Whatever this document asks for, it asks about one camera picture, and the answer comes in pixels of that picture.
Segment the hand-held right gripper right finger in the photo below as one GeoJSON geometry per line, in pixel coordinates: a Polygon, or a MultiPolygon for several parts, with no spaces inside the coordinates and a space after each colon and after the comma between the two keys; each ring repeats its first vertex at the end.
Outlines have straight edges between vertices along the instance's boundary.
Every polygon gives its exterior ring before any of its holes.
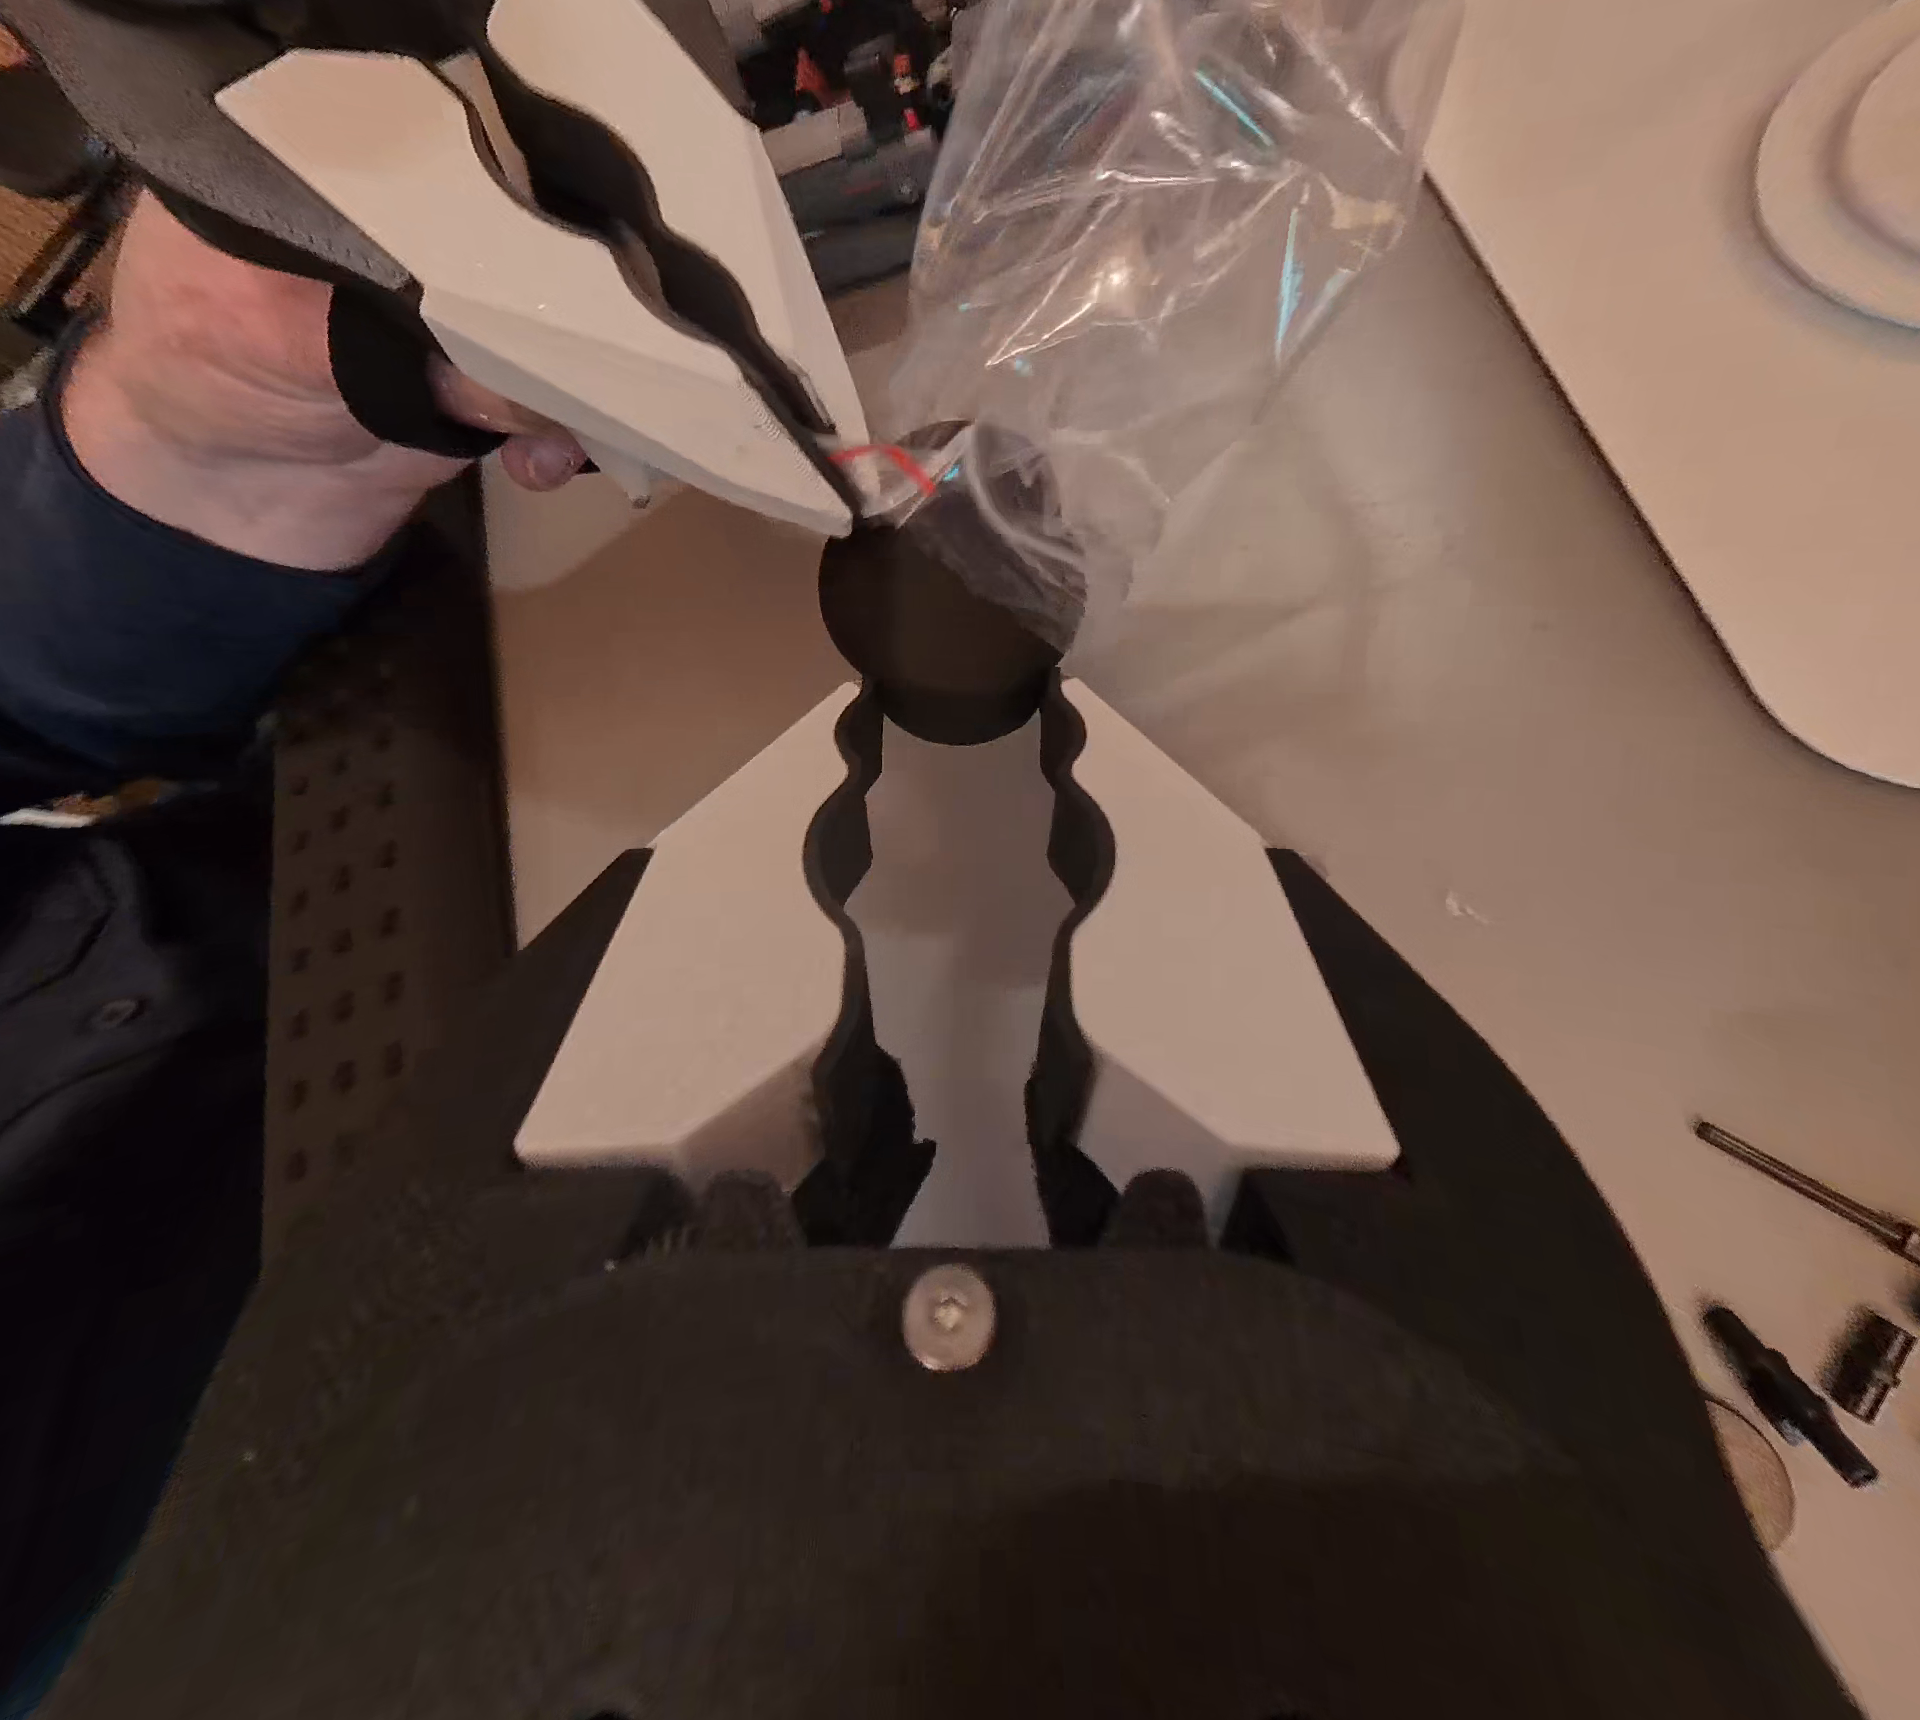
{"type": "Polygon", "coordinates": [[[1029,1073],[1046,1240],[1098,1245],[1136,1174],[1183,1174],[1206,1236],[1251,1170],[1386,1174],[1401,1141],[1261,835],[1083,681],[1040,729],[1067,895],[1029,1073]]]}

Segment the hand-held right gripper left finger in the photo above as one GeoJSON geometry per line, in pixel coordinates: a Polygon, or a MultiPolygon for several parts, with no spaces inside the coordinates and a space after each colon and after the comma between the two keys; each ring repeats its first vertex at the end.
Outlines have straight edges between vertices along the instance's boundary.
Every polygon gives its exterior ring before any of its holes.
{"type": "Polygon", "coordinates": [[[517,1132],[538,1170],[766,1174],[812,1245],[885,1248],[931,1170],[878,1043],[868,946],[878,696],[842,685],[673,820],[517,1132]]]}

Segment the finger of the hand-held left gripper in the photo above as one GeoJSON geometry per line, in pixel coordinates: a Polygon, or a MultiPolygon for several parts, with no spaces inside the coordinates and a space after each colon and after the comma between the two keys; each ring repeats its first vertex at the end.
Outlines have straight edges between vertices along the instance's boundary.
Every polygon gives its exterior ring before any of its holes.
{"type": "Polygon", "coordinates": [[[649,0],[494,0],[485,64],[538,185],[610,249],[645,249],[666,326],[727,355],[739,391],[691,440],[745,463],[677,475],[766,513],[861,513],[852,365],[771,158],[649,0]]]}
{"type": "Polygon", "coordinates": [[[468,380],[562,426],[632,499],[684,485],[823,537],[852,532],[741,362],[668,331],[604,241],[507,194],[437,70],[285,52],[215,108],[409,271],[423,331],[468,380]]]}

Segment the black round toy part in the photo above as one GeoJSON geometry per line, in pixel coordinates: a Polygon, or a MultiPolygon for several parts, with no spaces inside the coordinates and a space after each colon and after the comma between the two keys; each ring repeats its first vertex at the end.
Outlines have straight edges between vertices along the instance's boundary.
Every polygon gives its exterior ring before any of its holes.
{"type": "Polygon", "coordinates": [[[935,435],[931,490],[828,543],[818,610],[899,732],[986,747],[1056,692],[1089,558],[1040,442],[985,420],[935,435]]]}

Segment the clear plastic bag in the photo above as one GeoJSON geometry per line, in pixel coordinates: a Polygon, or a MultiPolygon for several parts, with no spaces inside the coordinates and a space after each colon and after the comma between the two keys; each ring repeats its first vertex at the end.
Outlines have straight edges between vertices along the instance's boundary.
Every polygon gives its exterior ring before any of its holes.
{"type": "Polygon", "coordinates": [[[912,547],[1072,656],[1401,241],[1464,0],[985,0],[906,280],[912,547]]]}

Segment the person's left forearm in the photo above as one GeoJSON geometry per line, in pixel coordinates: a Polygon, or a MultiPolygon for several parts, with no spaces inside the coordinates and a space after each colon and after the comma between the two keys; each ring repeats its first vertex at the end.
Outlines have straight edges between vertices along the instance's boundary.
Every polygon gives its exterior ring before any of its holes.
{"type": "Polygon", "coordinates": [[[285,670],[402,547],[349,573],[229,552],[128,509],[74,459],[56,388],[4,415],[4,813],[223,774],[285,670]]]}

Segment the person's left hand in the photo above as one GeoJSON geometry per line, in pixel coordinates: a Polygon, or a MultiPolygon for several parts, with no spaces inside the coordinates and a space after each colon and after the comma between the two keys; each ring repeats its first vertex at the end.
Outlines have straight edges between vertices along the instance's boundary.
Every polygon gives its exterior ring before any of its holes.
{"type": "Polygon", "coordinates": [[[122,505],[296,573],[368,564],[460,463],[382,442],[328,369],[333,291],[204,244],[143,194],[60,394],[122,505]]]}

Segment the person's dark jacket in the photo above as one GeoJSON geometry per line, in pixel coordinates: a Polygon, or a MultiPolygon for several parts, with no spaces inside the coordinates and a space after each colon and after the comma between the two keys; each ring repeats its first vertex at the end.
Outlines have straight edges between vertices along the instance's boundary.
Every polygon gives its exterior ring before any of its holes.
{"type": "Polygon", "coordinates": [[[259,1270],[273,790],[4,828],[4,1718],[123,1575],[259,1270]]]}

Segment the dark toy axle assembly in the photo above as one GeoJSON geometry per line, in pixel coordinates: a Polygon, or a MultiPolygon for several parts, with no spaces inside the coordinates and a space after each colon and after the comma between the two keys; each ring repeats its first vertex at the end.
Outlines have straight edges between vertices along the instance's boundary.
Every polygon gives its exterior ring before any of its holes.
{"type": "Polygon", "coordinates": [[[1840,1195],[1837,1186],[1807,1174],[1803,1167],[1791,1167],[1787,1162],[1782,1157],[1771,1157],[1764,1153],[1759,1146],[1752,1146],[1748,1140],[1713,1124],[1713,1121],[1692,1121],[1692,1140],[1731,1162],[1737,1162],[1740,1167],[1748,1167],[1752,1174],[1759,1178],[1771,1178],[1776,1186],[1786,1186],[1787,1195],[1797,1195],[1799,1200],[1830,1213],[1834,1218],[1863,1231],[1864,1236],[1873,1236],[1877,1248],[1892,1251],[1893,1261],[1909,1262],[1918,1270],[1918,1222],[1888,1213],[1888,1209],[1873,1209],[1851,1195],[1840,1195]]]}

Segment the black toy pin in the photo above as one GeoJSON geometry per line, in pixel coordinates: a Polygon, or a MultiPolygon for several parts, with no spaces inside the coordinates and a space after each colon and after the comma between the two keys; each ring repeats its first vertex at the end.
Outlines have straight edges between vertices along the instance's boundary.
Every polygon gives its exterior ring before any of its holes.
{"type": "Polygon", "coordinates": [[[1752,1324],[1731,1306],[1708,1302],[1702,1309],[1702,1328],[1737,1378],[1740,1390],[1787,1447],[1810,1447],[1851,1491],[1873,1491],[1881,1483],[1877,1464],[1842,1435],[1834,1406],[1782,1350],[1767,1347],[1752,1324]]]}

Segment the white book stand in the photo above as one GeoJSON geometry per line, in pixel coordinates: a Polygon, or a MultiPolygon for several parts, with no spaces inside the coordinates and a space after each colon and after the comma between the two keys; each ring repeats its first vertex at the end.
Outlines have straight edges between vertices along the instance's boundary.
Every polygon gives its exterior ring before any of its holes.
{"type": "Polygon", "coordinates": [[[1759,708],[1918,787],[1918,0],[1465,0],[1425,168],[1759,708]]]}

